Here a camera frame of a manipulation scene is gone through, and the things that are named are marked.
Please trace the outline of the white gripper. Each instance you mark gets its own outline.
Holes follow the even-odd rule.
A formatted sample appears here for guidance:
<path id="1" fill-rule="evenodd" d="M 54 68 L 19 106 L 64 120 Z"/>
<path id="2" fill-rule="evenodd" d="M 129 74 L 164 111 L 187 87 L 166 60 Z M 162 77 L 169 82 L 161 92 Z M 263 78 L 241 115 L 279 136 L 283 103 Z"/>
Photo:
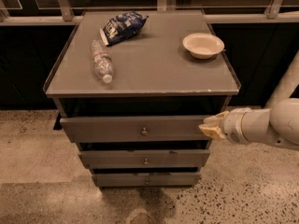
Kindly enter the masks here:
<path id="1" fill-rule="evenodd" d="M 226 138 L 232 143 L 247 145 L 249 141 L 243 134 L 242 120 L 250 111 L 251 109 L 246 107 L 236 108 L 230 112 L 220 112 L 217 115 L 205 118 L 205 124 L 201 124 L 199 129 L 205 136 L 213 140 L 221 141 Z"/>

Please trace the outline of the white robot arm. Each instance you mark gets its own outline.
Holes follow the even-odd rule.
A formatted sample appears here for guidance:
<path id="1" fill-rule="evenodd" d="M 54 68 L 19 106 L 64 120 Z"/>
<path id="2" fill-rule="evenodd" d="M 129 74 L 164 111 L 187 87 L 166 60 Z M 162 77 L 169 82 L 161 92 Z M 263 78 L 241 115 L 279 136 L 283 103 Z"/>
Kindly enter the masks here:
<path id="1" fill-rule="evenodd" d="M 205 118 L 201 132 L 214 140 L 236 144 L 262 143 L 299 150 L 299 99 L 292 94 L 299 85 L 299 52 L 276 86 L 265 108 L 223 111 Z"/>

